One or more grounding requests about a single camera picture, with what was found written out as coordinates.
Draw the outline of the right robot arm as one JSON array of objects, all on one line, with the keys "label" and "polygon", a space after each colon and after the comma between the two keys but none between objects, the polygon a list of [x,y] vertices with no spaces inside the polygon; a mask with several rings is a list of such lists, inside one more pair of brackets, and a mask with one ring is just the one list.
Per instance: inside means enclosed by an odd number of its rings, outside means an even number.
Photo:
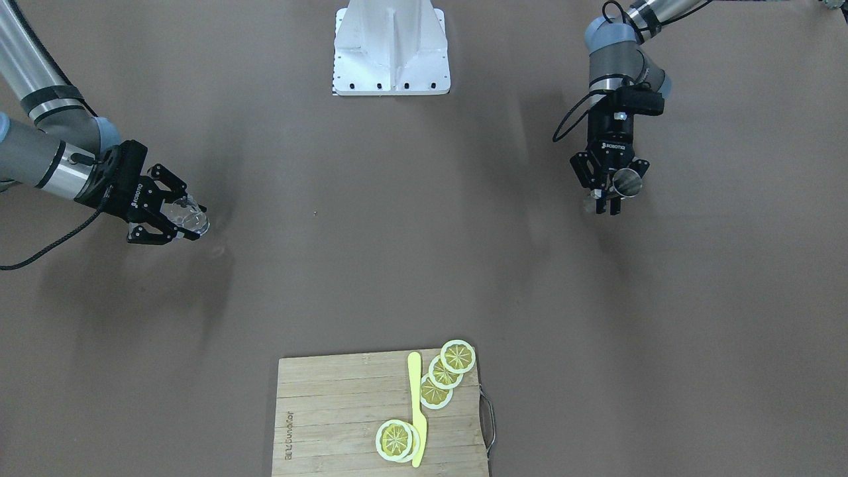
[{"label": "right robot arm", "polygon": [[2,188],[38,188],[125,221],[134,244],[197,240],[206,208],[148,149],[89,107],[15,1],[1,3],[2,76],[30,123],[2,114]]}]

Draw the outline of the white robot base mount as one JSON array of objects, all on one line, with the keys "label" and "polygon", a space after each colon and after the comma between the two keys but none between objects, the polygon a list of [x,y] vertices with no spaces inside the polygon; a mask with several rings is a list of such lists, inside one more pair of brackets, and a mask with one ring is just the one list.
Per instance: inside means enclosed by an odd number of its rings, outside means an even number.
[{"label": "white robot base mount", "polygon": [[342,97],[445,95],[445,12],[430,1],[350,1],[335,13],[331,91]]}]

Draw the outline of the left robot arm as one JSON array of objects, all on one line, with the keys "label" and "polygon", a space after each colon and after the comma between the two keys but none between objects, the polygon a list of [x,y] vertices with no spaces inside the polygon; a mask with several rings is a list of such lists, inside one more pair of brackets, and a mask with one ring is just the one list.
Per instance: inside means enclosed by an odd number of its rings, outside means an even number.
[{"label": "left robot arm", "polygon": [[644,43],[705,5],[704,1],[634,1],[617,16],[602,15],[588,25],[587,140],[585,149],[570,158],[570,165],[594,200],[597,214],[618,215],[624,200],[642,190],[649,163],[634,151],[634,119],[662,115],[672,90],[670,76],[645,54]]}]

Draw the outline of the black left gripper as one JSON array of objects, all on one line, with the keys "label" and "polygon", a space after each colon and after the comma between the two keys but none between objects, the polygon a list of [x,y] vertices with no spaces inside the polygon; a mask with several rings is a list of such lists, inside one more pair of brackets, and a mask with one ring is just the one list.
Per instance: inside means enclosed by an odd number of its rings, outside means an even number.
[{"label": "black left gripper", "polygon": [[598,215],[606,213],[607,199],[609,213],[619,215],[623,200],[633,199],[644,187],[649,163],[635,157],[633,129],[634,117],[626,113],[590,109],[586,151],[573,155],[570,165],[581,186],[590,190]]}]

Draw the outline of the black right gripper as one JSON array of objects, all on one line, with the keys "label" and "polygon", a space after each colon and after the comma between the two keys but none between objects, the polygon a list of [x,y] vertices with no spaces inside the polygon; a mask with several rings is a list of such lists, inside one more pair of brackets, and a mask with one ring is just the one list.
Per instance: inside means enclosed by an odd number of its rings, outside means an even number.
[{"label": "black right gripper", "polygon": [[136,140],[107,149],[97,158],[75,202],[94,209],[102,205],[102,212],[130,223],[130,244],[164,245],[178,239],[199,239],[199,233],[182,227],[160,231],[152,226],[166,226],[168,220],[162,213],[176,213],[178,207],[203,213],[208,209],[165,166],[154,165],[144,174],[146,152],[146,146]]}]

